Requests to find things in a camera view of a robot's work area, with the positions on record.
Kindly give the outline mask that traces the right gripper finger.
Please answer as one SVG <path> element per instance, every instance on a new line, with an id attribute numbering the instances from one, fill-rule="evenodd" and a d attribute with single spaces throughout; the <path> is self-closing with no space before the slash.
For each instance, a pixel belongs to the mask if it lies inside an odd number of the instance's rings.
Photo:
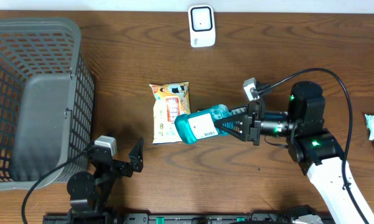
<path id="1" fill-rule="evenodd" d="M 238 114 L 246 114 L 248 112 L 248 108 L 246 106 L 241 106 L 238 108 L 233 108 L 230 110 L 230 114 L 232 116 L 238 115 Z"/>
<path id="2" fill-rule="evenodd" d="M 217 129 L 224 131 L 241 141 L 248 140 L 249 116 L 247 112 L 216 120 L 214 125 Z"/>

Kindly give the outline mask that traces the teal Listerine mouthwash bottle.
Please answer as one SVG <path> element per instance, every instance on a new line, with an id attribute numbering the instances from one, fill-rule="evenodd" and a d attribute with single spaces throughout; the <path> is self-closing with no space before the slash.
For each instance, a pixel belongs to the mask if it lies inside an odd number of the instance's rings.
<path id="1" fill-rule="evenodd" d="M 215 122 L 230 116 L 231 111 L 227 106 L 220 104 L 195 113 L 179 115 L 174 125 L 184 143 L 195 144 L 202 139 L 227 135 L 215 127 Z"/>

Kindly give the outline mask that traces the yellow snack bag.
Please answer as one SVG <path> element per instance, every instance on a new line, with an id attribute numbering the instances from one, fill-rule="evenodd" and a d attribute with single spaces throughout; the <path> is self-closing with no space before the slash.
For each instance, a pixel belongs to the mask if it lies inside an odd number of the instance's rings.
<path id="1" fill-rule="evenodd" d="M 181 142 L 175 128 L 176 117 L 190 114 L 189 82 L 150 84 L 155 97 L 153 106 L 153 144 Z"/>

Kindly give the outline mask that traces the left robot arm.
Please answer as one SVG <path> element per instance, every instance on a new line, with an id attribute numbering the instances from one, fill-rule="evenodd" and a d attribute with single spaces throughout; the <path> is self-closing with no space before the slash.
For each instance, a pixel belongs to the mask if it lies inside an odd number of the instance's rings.
<path id="1" fill-rule="evenodd" d="M 71 205 L 68 223 L 123 223 L 121 215 L 106 203 L 118 179 L 142 171 L 143 145 L 144 139 L 140 138 L 129 153 L 129 161 L 125 162 L 113 159 L 117 152 L 115 138 L 100 136 L 89 143 L 83 155 L 93 164 L 95 171 L 78 172 L 68 180 Z"/>

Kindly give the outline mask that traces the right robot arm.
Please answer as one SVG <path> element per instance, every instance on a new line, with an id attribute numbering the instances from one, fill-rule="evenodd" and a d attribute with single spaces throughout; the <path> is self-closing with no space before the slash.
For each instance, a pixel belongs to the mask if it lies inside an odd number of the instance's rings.
<path id="1" fill-rule="evenodd" d="M 246 107 L 214 123 L 241 141 L 259 145 L 262 135 L 284 137 L 288 153 L 323 198 L 336 223 L 374 223 L 374 213 L 360 192 L 346 160 L 347 153 L 324 128 L 325 98 L 314 82 L 292 86 L 287 111 L 267 111 L 269 84 L 244 84 Z"/>

